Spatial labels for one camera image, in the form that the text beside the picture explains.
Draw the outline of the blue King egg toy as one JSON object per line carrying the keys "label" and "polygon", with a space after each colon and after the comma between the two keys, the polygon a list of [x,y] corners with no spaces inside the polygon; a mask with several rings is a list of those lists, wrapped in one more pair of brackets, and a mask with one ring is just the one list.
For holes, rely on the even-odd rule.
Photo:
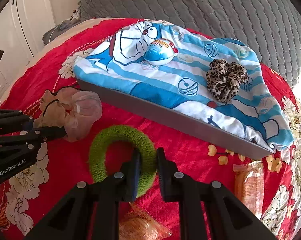
{"label": "blue King egg toy", "polygon": [[168,64],[178,54],[174,43],[166,38],[154,40],[147,48],[144,59],[153,66]]}

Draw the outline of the leopard print scrunchie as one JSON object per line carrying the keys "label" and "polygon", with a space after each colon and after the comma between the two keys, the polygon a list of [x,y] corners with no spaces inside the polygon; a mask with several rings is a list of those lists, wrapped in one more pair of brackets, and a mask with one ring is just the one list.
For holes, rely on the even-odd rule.
{"label": "leopard print scrunchie", "polygon": [[236,62],[215,59],[206,73],[207,89],[221,103],[229,102],[240,90],[240,85],[248,81],[246,68]]}

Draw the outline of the blue striped Doraemon cloth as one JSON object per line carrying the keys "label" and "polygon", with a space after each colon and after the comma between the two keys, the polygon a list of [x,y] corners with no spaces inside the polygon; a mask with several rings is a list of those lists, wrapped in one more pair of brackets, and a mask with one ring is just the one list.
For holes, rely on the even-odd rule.
{"label": "blue striped Doraemon cloth", "polygon": [[[153,66],[143,56],[158,38],[172,41],[178,54],[168,64]],[[206,73],[215,59],[239,63],[248,72],[248,81],[227,103],[207,89]],[[89,55],[77,57],[73,72],[79,80],[183,113],[269,151],[282,150],[294,140],[257,55],[239,40],[208,39],[169,22],[141,21],[107,37]]]}

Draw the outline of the white wardrobe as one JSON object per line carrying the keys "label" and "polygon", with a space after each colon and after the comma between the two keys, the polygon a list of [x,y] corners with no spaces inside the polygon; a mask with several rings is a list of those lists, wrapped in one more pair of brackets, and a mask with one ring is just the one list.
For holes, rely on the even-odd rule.
{"label": "white wardrobe", "polygon": [[0,12],[0,98],[42,51],[44,33],[54,27],[51,0],[10,0]]}

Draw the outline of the beige mesh hair net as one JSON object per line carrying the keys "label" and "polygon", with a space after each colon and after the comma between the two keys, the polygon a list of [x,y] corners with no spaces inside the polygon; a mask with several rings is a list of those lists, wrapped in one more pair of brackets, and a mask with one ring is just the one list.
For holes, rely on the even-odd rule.
{"label": "beige mesh hair net", "polygon": [[74,142],[85,137],[102,117],[102,103],[94,92],[64,87],[55,94],[46,90],[40,99],[40,111],[33,127],[63,127],[65,139]]}

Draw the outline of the grey bedside stool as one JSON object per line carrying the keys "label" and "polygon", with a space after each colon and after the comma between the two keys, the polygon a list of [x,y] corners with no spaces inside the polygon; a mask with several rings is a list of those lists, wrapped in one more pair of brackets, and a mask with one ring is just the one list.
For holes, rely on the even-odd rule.
{"label": "grey bedside stool", "polygon": [[65,33],[72,27],[80,24],[80,22],[81,22],[81,20],[78,20],[78,19],[63,21],[61,24],[55,26],[54,28],[52,28],[51,30],[49,30],[42,36],[43,44],[44,45],[49,44],[51,41],[53,41],[55,38],[57,38],[61,34]]}

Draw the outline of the small items on stool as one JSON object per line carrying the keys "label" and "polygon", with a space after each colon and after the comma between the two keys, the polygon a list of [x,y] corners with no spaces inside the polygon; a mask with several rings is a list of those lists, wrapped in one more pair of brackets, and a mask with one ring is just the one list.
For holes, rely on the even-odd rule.
{"label": "small items on stool", "polygon": [[76,9],[72,12],[71,17],[69,18],[70,21],[79,21],[81,19],[80,16],[80,9]]}

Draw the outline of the packaged biscuit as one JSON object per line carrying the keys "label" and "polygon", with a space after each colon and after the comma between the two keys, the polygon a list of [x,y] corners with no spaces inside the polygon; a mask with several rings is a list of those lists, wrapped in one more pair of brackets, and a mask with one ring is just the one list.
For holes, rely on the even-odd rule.
{"label": "packaged biscuit", "polygon": [[172,236],[170,229],[155,220],[135,203],[119,220],[119,239],[165,239]]}
{"label": "packaged biscuit", "polygon": [[262,161],[233,165],[235,172],[234,195],[258,218],[262,217],[264,175]]}

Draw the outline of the red floral bedspread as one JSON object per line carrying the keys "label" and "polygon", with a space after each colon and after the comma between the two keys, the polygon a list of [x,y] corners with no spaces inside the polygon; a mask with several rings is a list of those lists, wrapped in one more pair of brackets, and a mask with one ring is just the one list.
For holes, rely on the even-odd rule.
{"label": "red floral bedspread", "polygon": [[[41,113],[40,99],[46,90],[56,92],[66,86],[78,86],[73,77],[64,76],[64,68],[81,53],[90,52],[109,35],[134,23],[132,18],[105,20],[53,48],[16,81],[2,108],[22,110],[37,118]],[[301,229],[301,104],[278,73],[262,66],[262,76],[287,115],[294,137],[289,150],[262,160],[265,179],[262,222],[278,239],[292,239]],[[235,185],[233,165],[250,163],[247,157],[104,104],[102,117],[85,138],[44,143],[33,166],[1,184],[0,228],[6,239],[23,239],[77,182],[92,183],[90,146],[101,130],[113,125],[139,129],[155,147],[165,150],[166,157],[180,171],[204,183],[218,180],[229,190]]]}

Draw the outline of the grey quilted headboard cover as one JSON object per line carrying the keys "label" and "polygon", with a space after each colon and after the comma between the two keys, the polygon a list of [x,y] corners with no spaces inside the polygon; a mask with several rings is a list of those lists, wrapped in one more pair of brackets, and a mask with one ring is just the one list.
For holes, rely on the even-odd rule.
{"label": "grey quilted headboard cover", "polygon": [[291,87],[301,80],[301,14],[290,0],[79,0],[82,19],[165,20],[236,38]]}

